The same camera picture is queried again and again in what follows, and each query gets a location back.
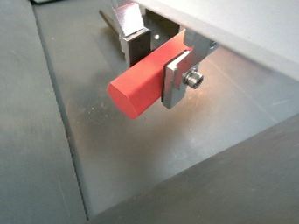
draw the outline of metal plate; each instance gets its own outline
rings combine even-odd
[[[90,224],[297,224],[298,136],[299,115],[108,209]]]
[[[87,221],[30,1],[0,1],[0,223]]]
[[[251,60],[299,81],[299,2],[135,0]]]
[[[299,84],[220,48],[178,107],[158,101],[130,121],[107,93],[126,61],[103,5],[71,0],[35,8],[91,217],[299,112]]]

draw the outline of gray floor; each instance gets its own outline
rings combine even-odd
[[[34,8],[2,0],[0,223],[86,220]]]
[[[220,48],[178,107],[128,120],[107,93],[126,63],[103,3],[35,6],[90,217],[299,112],[298,82]]]

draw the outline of aluminum sheet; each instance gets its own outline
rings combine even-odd
[[[90,217],[299,112],[298,82],[220,48],[178,106],[158,101],[127,119],[107,92],[126,60],[104,3],[35,7]]]

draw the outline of red block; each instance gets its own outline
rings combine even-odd
[[[138,118],[162,97],[164,64],[190,47],[183,43],[184,31],[162,45],[108,84],[107,91],[120,111]]]

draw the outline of screw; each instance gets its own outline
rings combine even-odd
[[[216,44],[218,44],[218,43],[212,40],[212,41],[210,42],[210,49],[212,49],[212,48],[215,47]]]
[[[198,69],[192,68],[183,76],[182,82],[191,88],[196,89],[203,82],[203,75],[198,73]]]

